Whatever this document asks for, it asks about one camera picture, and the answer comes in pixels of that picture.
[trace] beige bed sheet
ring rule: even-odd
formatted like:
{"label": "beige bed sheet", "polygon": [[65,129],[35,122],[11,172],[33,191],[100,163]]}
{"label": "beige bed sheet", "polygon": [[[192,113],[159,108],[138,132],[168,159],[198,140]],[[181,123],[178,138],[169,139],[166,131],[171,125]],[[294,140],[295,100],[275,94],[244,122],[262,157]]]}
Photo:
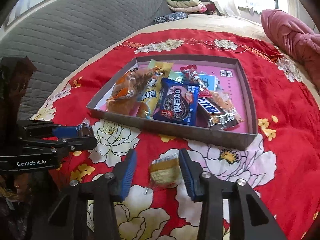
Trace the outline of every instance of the beige bed sheet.
{"label": "beige bed sheet", "polygon": [[[115,46],[121,44],[123,41],[127,40],[128,38],[131,38],[139,33],[152,33],[152,32],[164,31],[169,29],[195,29],[195,30],[206,30],[211,32],[229,32],[239,36],[250,37],[253,39],[263,40],[263,41],[272,43],[269,40],[269,38],[265,35],[262,25],[252,22],[250,20],[239,18],[239,17],[221,17],[217,15],[189,15],[189,17],[186,19],[167,22],[167,23],[161,23],[161,24],[152,25],[152,26],[143,28],[131,34],[127,38],[123,39],[122,41],[119,41],[118,43],[103,50],[102,52],[100,52],[99,54],[95,55],[94,57],[89,59],[87,62],[82,64],[77,70],[73,71],[73,73],[71,73],[67,78],[65,78],[65,80],[61,82],[60,85],[54,90],[52,95],[61,91],[65,87],[65,85],[68,83],[68,81],[75,74],[83,70],[92,62],[101,58],[103,55],[105,55],[110,50],[112,50]],[[315,86],[310,81],[311,79],[309,78],[306,70],[299,63],[295,61],[294,63],[300,69],[304,83],[306,84],[306,86],[314,96],[318,106],[320,107],[320,96]]]}

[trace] metal bolt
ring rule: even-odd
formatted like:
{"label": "metal bolt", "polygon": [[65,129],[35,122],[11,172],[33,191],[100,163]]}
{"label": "metal bolt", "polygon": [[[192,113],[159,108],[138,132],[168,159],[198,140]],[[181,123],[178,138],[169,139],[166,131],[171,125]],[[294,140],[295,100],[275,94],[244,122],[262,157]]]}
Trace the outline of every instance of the metal bolt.
{"label": "metal bolt", "polygon": [[207,172],[207,171],[204,171],[201,173],[201,176],[208,179],[211,177],[211,173],[210,172]]}
{"label": "metal bolt", "polygon": [[77,181],[76,179],[74,179],[74,180],[72,180],[72,181],[70,181],[70,186],[76,186],[76,185],[78,185],[78,183],[79,183],[79,181]]}
{"label": "metal bolt", "polygon": [[247,182],[244,179],[238,179],[237,180],[238,185],[240,186],[244,186],[245,184],[247,184]]}
{"label": "metal bolt", "polygon": [[112,172],[107,172],[106,174],[104,174],[104,177],[106,178],[106,179],[111,179],[111,178],[113,178],[113,173]]}

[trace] floral bedspread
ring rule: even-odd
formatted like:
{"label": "floral bedspread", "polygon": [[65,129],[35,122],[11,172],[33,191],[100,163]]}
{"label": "floral bedspread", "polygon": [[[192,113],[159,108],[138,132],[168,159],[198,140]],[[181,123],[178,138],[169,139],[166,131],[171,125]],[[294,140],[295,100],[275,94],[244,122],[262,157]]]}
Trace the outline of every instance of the floral bedspread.
{"label": "floral bedspread", "polygon": [[[90,116],[87,103],[122,66],[136,56],[158,54],[240,60],[260,127],[246,151],[152,134]],[[320,209],[320,112],[299,70],[271,44],[231,33],[190,29],[139,34],[76,74],[33,116],[63,125],[77,125],[84,118],[90,120],[98,146],[91,151],[71,152],[51,175],[60,188],[72,179],[88,182],[112,171],[128,149],[135,148],[138,163],[129,196],[123,203],[115,203],[122,239],[196,239],[202,204],[191,201],[183,183],[144,195],[149,162],[183,147],[192,160],[218,178],[248,181],[289,240],[301,239]],[[224,211],[224,239],[229,239],[227,202]],[[90,202],[88,227],[93,230],[92,220]]]}

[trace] pink blanket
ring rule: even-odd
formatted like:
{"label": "pink blanket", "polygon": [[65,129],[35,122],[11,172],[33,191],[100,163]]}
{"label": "pink blanket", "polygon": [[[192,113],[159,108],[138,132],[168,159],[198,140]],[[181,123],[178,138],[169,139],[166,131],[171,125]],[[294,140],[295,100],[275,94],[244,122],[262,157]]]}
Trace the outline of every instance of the pink blanket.
{"label": "pink blanket", "polygon": [[319,90],[320,34],[315,34],[302,21],[280,10],[264,10],[261,22],[268,38],[305,66]]}

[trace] gray quilted fabric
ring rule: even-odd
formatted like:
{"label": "gray quilted fabric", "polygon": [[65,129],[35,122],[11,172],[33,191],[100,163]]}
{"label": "gray quilted fabric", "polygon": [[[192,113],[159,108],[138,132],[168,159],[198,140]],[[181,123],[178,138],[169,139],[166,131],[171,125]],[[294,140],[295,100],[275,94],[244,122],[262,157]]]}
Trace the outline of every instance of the gray quilted fabric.
{"label": "gray quilted fabric", "polygon": [[19,118],[35,114],[91,57],[170,13],[165,0],[58,0],[31,14],[0,42],[0,58],[28,56],[37,68]]}

